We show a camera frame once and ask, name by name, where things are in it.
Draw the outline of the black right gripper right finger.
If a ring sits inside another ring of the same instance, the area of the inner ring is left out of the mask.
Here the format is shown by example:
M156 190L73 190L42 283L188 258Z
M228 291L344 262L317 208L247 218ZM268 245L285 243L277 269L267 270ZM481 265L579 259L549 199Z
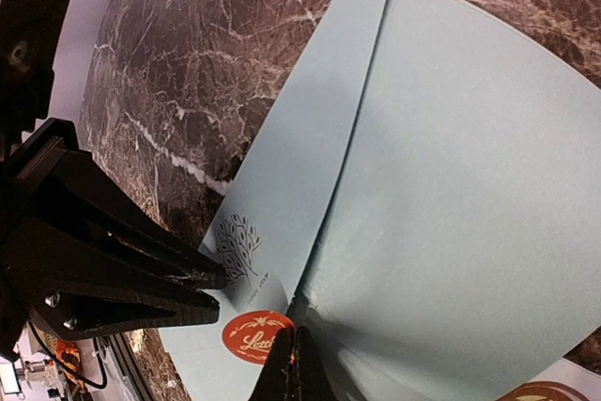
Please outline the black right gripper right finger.
M299 327L293 347L293 399L335 401L317 345L307 327Z

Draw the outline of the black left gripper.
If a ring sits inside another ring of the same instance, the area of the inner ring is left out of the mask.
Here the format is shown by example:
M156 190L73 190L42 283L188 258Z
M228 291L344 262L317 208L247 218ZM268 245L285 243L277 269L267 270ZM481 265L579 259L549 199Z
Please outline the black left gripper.
M1 162L1 357L8 362L18 359L29 318L64 340L219 318L208 291L224 287L223 267L156 224L78 148L74 124L51 118ZM18 272L49 230L41 220L159 278L30 278L23 288Z

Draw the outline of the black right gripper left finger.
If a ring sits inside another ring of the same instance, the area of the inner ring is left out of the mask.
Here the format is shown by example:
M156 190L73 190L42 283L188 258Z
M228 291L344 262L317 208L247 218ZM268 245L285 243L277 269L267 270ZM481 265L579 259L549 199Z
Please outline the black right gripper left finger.
M277 332L270 354L261 370L250 401L291 400L292 353L295 329L286 328Z

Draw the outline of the red round seal sticker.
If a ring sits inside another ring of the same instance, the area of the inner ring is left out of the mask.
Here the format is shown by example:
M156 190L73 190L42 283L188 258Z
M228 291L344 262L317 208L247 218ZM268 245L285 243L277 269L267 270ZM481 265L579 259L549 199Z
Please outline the red round seal sticker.
M276 335L295 326L287 316L269 310L253 311L230 320L222 332L224 346L237 358L264 365Z

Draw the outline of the blue-grey envelope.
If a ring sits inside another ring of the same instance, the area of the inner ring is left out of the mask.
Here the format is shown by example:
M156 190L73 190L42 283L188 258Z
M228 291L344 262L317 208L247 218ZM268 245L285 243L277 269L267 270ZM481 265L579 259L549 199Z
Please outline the blue-grey envelope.
M201 251L220 319L162 331L194 400L250 397L222 332L261 310L345 400L501 399L600 324L600 91L465 1L333 0Z

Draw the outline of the white sticker sheet with seals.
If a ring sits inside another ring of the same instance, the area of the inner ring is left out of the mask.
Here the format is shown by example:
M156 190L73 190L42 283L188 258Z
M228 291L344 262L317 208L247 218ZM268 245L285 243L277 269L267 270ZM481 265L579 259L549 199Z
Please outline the white sticker sheet with seals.
M560 359L534 379L501 397L502 401L596 401L600 399L600 376Z

